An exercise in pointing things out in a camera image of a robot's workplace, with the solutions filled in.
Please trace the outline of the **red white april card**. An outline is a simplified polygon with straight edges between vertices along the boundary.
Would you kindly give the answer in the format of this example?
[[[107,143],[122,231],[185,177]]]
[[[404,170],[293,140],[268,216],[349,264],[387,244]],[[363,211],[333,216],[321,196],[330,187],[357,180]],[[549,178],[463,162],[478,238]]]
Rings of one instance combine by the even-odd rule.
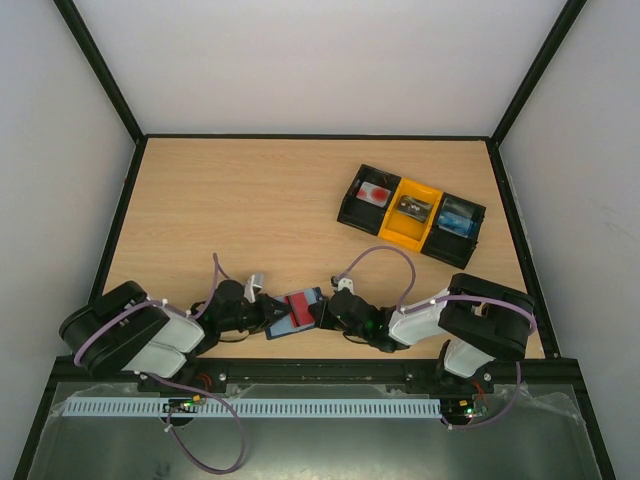
[[[309,306],[315,303],[315,297],[306,292],[298,292],[285,297],[285,302],[291,307],[290,318],[295,328],[309,327],[315,324]]]

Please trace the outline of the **blue leather card holder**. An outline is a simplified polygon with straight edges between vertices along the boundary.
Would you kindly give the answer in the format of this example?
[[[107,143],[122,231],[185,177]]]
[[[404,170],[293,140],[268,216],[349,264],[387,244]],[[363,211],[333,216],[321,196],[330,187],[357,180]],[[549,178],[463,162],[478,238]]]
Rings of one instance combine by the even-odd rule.
[[[321,289],[319,287],[312,287],[312,288],[307,288],[304,290],[298,290],[296,292],[292,292],[289,294],[286,294],[284,296],[280,296],[277,297],[277,300],[283,301],[285,302],[285,297],[287,295],[291,295],[294,293],[298,293],[298,292],[306,292],[309,295],[313,295],[315,297],[315,303],[319,302],[322,299],[322,292]],[[304,332],[307,330],[311,330],[315,328],[315,324],[313,326],[309,326],[309,327],[300,327],[300,328],[295,328],[292,325],[292,321],[290,318],[290,315],[288,317],[285,317],[279,321],[277,321],[275,324],[273,324],[268,330],[266,330],[265,335],[266,338],[268,340],[275,340],[278,338],[282,338],[288,335],[293,335],[296,333],[300,333],[300,332]]]

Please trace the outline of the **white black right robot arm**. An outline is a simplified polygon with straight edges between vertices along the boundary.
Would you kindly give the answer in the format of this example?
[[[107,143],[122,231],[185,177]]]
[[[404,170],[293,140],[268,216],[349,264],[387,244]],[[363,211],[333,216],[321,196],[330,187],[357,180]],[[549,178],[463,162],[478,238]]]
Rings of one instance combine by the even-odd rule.
[[[423,301],[376,307],[348,287],[309,307],[316,326],[356,337],[385,353],[406,350],[428,338],[449,334],[436,379],[455,392],[494,360],[520,361],[537,330],[534,300],[527,294],[469,274]]]

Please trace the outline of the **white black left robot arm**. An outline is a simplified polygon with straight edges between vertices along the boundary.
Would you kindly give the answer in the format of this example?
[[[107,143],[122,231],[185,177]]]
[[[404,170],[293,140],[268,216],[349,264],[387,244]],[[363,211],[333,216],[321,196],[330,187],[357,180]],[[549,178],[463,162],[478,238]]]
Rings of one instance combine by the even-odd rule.
[[[69,315],[59,335],[95,378],[121,371],[176,375],[227,332],[259,333],[292,313],[288,303],[224,280],[194,313],[154,300],[127,281]]]

